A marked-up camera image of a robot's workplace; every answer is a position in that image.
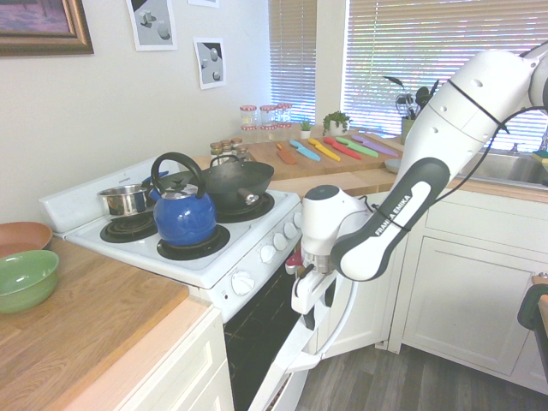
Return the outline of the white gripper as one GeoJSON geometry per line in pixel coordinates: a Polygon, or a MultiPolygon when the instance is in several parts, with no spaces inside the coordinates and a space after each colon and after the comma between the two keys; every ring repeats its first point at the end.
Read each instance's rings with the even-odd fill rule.
{"type": "Polygon", "coordinates": [[[292,288],[291,306],[294,311],[303,315],[305,326],[310,331],[318,329],[319,315],[310,311],[318,300],[323,300],[326,307],[332,307],[337,282],[337,271],[328,274],[316,271],[303,272],[295,280],[292,288]]]}

